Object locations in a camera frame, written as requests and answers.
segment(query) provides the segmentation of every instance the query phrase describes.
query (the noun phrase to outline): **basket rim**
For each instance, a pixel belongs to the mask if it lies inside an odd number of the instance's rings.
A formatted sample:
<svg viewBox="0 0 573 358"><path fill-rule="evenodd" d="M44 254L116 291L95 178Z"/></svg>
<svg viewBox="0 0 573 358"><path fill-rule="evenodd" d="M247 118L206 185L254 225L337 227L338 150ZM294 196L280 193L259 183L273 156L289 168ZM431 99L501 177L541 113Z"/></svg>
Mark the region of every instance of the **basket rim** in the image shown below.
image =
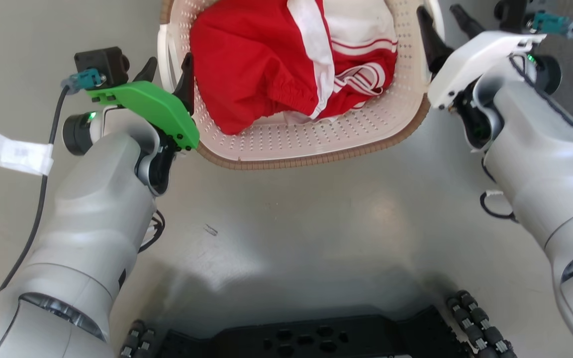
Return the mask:
<svg viewBox="0 0 573 358"><path fill-rule="evenodd" d="M421 100L421 104L417 109L416 114L401 131L393 134L392 136L389 136L388 138L384 138L373 143L360 145L359 147L354 147L351 149L338 150L336 152L317 154L315 156L291 159L275 159L268 161L232 161L212 152L209 148L207 148L207 146L203 145L202 142L200 145L198 145L198 152L201 154L201 156L214 163L215 165L231 170L284 169L312 166L322 163L331 163L335 161L341 161L343 159L363 156L364 154L388 149L389 147L393 147L393 145L399 144L401 141L411 136L411 134L419 128L423 120L428 115L429 110L430 102L428 101L428 95L424 93L423 99Z"/></svg>

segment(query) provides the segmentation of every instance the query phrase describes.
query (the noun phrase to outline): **green bracket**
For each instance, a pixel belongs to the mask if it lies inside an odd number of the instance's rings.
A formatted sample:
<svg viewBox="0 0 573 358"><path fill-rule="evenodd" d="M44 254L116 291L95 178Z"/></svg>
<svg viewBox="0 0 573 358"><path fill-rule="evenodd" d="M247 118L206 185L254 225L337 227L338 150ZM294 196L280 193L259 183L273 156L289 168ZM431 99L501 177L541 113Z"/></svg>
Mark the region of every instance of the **green bracket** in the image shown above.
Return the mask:
<svg viewBox="0 0 573 358"><path fill-rule="evenodd" d="M145 118L171 136L180 149L198 148L200 133L185 105L175 95L151 82L136 81L87 93L103 106L120 105Z"/></svg>

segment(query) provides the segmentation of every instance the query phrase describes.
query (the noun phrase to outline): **cable connector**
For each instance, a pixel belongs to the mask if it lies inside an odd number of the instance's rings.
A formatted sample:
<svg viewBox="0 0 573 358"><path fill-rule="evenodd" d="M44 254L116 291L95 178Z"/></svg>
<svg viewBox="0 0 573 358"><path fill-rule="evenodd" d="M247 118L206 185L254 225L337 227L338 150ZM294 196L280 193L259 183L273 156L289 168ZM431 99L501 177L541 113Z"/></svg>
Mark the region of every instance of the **cable connector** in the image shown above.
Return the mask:
<svg viewBox="0 0 573 358"><path fill-rule="evenodd" d="M83 72L75 73L65 80L61 81L61 88L69 86L68 95L79 93L80 90L95 89L105 83L105 75L98 73L98 70L92 68Z"/></svg>
<svg viewBox="0 0 573 358"><path fill-rule="evenodd" d="M573 21L566 16L539 12L534 16L528 27L539 34L556 34L573 39Z"/></svg>

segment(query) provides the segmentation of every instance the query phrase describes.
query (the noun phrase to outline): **perforated basket wall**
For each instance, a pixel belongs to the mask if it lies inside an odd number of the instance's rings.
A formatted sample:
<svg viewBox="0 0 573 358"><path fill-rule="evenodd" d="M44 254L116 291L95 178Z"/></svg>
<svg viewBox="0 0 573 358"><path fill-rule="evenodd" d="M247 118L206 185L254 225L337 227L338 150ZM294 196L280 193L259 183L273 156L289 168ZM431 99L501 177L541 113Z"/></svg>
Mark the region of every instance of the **perforated basket wall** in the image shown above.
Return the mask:
<svg viewBox="0 0 573 358"><path fill-rule="evenodd" d="M178 64L190 50L189 31L193 21L214 2L163 1L159 62L166 89L172 90L180 78ZM216 165L230 169L291 168L361 156L391 147L410 136L429 109L425 96L425 58L416 18L416 9L424 1L387 0L387 3L395 19L399 44L395 79L384 95L332 124L324 121L286 125L278 115L262 118L238 136L227 136L214 124L196 88L193 119L200 130L198 152Z"/></svg>

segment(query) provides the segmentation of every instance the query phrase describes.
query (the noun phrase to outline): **ventilation hole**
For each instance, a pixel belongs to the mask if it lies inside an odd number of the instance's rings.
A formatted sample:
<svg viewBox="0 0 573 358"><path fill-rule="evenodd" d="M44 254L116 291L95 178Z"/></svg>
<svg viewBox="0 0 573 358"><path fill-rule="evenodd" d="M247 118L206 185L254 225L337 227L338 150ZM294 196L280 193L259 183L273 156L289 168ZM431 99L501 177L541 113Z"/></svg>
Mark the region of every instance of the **ventilation hole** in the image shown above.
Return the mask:
<svg viewBox="0 0 573 358"><path fill-rule="evenodd" d="M293 352L295 352L295 350L291 345L281 345L280 348L278 348L278 355L282 358L292 357Z"/></svg>
<svg viewBox="0 0 573 358"><path fill-rule="evenodd" d="M348 343L348 334L346 332L340 333L338 338L339 338L339 341L342 342L343 344Z"/></svg>
<svg viewBox="0 0 573 358"><path fill-rule="evenodd" d="M334 344L333 341L324 341L320 344L320 351L334 353L337 351L337 344Z"/></svg>
<svg viewBox="0 0 573 358"><path fill-rule="evenodd" d="M316 332L320 337L330 337L333 335L333 329L328 326L320 326Z"/></svg>
<svg viewBox="0 0 573 358"><path fill-rule="evenodd" d="M315 340L313 339L313 337L307 335L307 336L299 336L297 338L297 344L298 345L312 345L314 344Z"/></svg>

